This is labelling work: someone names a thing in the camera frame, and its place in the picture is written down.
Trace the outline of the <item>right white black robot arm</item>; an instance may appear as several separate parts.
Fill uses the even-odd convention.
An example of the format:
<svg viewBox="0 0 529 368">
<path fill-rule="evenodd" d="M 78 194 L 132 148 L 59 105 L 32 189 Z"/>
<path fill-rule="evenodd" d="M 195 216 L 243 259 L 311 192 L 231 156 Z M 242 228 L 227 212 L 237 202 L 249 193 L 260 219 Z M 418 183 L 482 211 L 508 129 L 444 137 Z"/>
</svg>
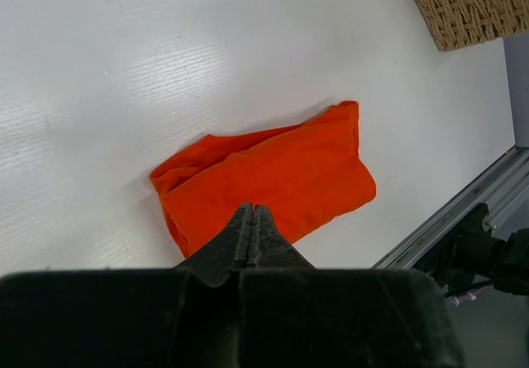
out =
<svg viewBox="0 0 529 368">
<path fill-rule="evenodd" d="M 488 206 L 478 203 L 413 268 L 433 278 L 448 299 L 471 298 L 488 287 L 527 296 L 528 230 L 507 240 L 494 237 Z"/>
</svg>

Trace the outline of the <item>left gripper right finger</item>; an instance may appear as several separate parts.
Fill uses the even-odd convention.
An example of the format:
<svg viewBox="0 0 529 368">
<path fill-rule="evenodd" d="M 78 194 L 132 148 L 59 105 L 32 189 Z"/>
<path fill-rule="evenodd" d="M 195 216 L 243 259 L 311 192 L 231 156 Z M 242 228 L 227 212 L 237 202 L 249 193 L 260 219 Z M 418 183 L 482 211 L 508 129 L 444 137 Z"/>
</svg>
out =
<svg viewBox="0 0 529 368">
<path fill-rule="evenodd" d="M 462 367 L 438 286 L 416 270 L 267 268 L 290 245 L 254 213 L 239 281 L 243 367 Z"/>
</svg>

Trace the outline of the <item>wicker basket with liner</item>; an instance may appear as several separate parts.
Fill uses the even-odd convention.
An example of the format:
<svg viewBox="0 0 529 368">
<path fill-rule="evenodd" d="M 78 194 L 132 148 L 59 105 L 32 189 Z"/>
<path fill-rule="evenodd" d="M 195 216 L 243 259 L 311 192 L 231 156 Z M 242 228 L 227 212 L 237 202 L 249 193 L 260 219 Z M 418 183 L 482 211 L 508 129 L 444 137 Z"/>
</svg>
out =
<svg viewBox="0 0 529 368">
<path fill-rule="evenodd" d="M 528 30 L 528 0 L 415 0 L 440 51 Z"/>
</svg>

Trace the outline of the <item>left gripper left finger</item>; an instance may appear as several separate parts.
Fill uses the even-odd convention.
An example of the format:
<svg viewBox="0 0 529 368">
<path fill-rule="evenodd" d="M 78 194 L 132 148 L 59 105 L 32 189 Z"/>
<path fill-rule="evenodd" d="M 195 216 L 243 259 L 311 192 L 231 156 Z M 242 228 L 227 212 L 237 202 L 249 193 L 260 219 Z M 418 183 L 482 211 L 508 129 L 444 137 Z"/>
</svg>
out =
<svg viewBox="0 0 529 368">
<path fill-rule="evenodd" d="M 2 366 L 238 366 L 239 271 L 252 219 L 252 206 L 241 205 L 171 269 L 3 276 Z"/>
</svg>

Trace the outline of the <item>orange t shirt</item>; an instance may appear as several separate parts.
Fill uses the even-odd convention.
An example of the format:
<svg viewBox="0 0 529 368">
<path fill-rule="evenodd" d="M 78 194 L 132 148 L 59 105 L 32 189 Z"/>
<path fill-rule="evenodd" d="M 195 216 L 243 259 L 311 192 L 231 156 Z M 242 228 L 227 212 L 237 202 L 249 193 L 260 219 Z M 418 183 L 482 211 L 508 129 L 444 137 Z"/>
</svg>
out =
<svg viewBox="0 0 529 368">
<path fill-rule="evenodd" d="M 208 134 L 150 174 L 184 257 L 216 236 L 243 203 L 269 208 L 294 243 L 376 196 L 360 159 L 360 105 L 343 101 L 296 125 Z"/>
</svg>

